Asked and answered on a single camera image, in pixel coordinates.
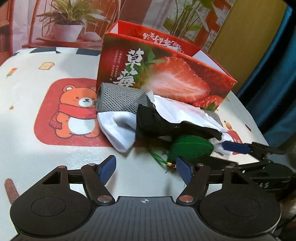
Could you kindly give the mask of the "white cloth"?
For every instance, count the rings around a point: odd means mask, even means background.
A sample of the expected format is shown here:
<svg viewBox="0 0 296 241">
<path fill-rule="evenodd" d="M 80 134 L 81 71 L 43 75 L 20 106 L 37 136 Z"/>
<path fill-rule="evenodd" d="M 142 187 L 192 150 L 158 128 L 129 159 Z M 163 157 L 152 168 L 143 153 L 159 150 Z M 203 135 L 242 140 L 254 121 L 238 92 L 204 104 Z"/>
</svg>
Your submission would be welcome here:
<svg viewBox="0 0 296 241">
<path fill-rule="evenodd" d="M 126 153 L 135 142 L 137 116 L 128 111 L 107 111 L 97 114 L 100 130 L 120 153 Z"/>
</svg>

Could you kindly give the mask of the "white foil pouch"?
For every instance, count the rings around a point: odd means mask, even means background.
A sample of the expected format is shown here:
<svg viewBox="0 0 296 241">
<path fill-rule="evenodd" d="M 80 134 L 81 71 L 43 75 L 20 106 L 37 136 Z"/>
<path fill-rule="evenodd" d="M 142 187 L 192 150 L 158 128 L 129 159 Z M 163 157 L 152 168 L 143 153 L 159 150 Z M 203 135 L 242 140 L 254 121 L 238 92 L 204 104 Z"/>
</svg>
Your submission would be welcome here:
<svg viewBox="0 0 296 241">
<path fill-rule="evenodd" d="M 183 102 L 154 95 L 152 91 L 147 93 L 147 97 L 152 102 L 160 116 L 170 123 L 188 121 L 201 127 L 213 128 L 222 132 L 222 140 L 219 141 L 216 138 L 211 138 L 209 142 L 213 144 L 214 152 L 221 153 L 224 156 L 230 156 L 233 154 L 233 152 L 225 150 L 222 147 L 222 142 L 233 142 L 233 138 L 222 126 L 222 122 L 216 113 L 204 111 Z"/>
</svg>

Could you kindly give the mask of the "black touchscreen glove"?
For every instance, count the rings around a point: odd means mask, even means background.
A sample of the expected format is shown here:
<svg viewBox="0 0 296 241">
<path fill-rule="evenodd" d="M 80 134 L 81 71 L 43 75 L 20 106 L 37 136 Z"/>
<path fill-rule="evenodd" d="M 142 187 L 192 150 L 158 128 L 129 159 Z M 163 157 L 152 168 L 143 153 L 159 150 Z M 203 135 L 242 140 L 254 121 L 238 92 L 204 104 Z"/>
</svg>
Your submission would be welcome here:
<svg viewBox="0 0 296 241">
<path fill-rule="evenodd" d="M 170 136 L 176 138 L 181 135 L 199 136 L 206 140 L 215 138 L 222 140 L 222 132 L 208 127 L 202 127 L 188 121 L 170 123 L 156 111 L 155 108 L 138 106 L 137 126 L 135 138 L 137 140 L 150 140 L 153 138 Z"/>
</svg>

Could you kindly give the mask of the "grey knitted cloth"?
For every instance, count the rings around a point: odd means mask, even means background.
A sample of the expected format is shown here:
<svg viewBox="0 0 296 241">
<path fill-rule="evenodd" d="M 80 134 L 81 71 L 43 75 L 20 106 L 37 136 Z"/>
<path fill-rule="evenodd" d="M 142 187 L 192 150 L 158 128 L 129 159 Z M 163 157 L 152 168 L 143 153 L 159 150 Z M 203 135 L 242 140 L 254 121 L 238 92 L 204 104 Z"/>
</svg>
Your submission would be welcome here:
<svg viewBox="0 0 296 241">
<path fill-rule="evenodd" d="M 139 105 L 155 108 L 145 91 L 103 83 L 98 91 L 97 113 L 107 111 L 128 111 L 137 115 Z"/>
</svg>

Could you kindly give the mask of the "printed living room backdrop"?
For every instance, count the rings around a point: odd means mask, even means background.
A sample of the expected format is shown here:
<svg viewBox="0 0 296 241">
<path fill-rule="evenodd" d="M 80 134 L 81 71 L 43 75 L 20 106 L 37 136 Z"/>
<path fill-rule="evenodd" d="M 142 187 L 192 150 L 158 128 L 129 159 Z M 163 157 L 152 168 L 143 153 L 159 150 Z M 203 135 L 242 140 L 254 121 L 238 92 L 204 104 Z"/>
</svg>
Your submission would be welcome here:
<svg viewBox="0 0 296 241">
<path fill-rule="evenodd" d="M 126 21 L 162 31 L 207 52 L 233 1 L 2 1 L 1 61 L 20 48 L 99 50 L 107 30 Z"/>
</svg>

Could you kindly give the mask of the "teal curtain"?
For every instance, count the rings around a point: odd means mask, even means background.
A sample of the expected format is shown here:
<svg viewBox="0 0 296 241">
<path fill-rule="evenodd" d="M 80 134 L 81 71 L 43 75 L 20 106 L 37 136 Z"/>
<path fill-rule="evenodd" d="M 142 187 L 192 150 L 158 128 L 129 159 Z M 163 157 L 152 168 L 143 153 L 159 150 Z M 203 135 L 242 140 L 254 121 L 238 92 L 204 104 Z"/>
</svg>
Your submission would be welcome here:
<svg viewBox="0 0 296 241">
<path fill-rule="evenodd" d="M 236 96 L 270 146 L 295 134 L 295 2 L 288 4 L 274 39 Z"/>
</svg>

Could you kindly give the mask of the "red strawberry cardboard box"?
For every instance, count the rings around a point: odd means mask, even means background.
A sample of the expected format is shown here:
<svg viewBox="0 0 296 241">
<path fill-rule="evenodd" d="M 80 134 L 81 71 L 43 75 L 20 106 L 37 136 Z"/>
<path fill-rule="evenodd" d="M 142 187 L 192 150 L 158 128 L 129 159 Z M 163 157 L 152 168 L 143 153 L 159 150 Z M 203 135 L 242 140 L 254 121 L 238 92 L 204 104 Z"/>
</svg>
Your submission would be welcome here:
<svg viewBox="0 0 296 241">
<path fill-rule="evenodd" d="M 104 82 L 211 111 L 236 84 L 199 47 L 125 21 L 116 21 L 104 35 L 96 86 Z"/>
</svg>

